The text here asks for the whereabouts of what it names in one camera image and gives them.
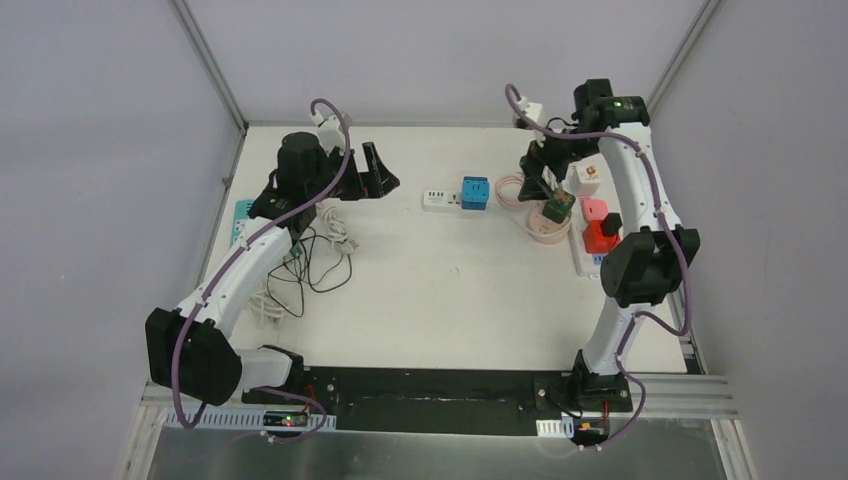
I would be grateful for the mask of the dark blue cube adapter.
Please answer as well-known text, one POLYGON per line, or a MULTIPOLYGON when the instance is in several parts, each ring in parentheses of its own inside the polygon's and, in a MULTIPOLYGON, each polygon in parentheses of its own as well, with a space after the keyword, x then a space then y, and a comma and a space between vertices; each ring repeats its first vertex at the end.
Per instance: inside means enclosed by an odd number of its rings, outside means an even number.
POLYGON ((465 176, 460 190, 460 206, 463 210, 484 211, 490 197, 487 177, 465 176))

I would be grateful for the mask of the white USB power strip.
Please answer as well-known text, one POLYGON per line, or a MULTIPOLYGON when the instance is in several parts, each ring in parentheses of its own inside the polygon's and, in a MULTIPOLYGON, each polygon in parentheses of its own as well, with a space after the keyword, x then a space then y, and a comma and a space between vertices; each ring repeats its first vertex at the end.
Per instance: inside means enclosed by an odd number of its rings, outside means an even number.
POLYGON ((425 190, 421 198, 422 209, 428 213, 448 213, 461 209, 461 194, 456 191, 425 190))

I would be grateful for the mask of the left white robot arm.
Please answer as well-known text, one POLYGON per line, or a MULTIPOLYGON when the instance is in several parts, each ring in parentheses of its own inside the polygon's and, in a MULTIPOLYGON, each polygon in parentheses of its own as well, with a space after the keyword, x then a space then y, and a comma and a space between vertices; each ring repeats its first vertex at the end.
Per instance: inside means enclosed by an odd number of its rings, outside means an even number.
POLYGON ((237 349, 230 337, 260 281, 300 240, 317 215, 317 203, 378 199, 399 187, 372 142, 354 150, 324 146, 309 132, 283 137, 277 166, 252 201, 242 231, 216 269, 171 310, 156 308, 145 321, 151 380, 208 405, 260 387, 281 404, 305 390, 299 355, 263 345, 237 349))

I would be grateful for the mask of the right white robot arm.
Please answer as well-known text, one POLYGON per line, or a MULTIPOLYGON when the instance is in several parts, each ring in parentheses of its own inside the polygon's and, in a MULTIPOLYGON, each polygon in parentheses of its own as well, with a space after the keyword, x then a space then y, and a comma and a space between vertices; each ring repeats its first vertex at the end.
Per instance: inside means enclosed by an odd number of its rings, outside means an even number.
POLYGON ((683 226, 670 204, 641 97, 617 96, 609 80, 589 79, 574 91, 573 124, 560 131, 548 127, 542 107, 515 85, 506 85, 505 97, 516 125, 535 132, 519 162, 524 175, 519 201, 554 199, 543 173, 563 181, 569 166, 595 154, 603 157, 614 183, 620 210, 601 224, 622 238, 600 265, 606 301, 566 383, 572 404, 590 410, 627 388, 623 360, 640 321, 656 321, 655 306, 671 293, 682 290, 691 298, 689 267, 700 235, 683 226))

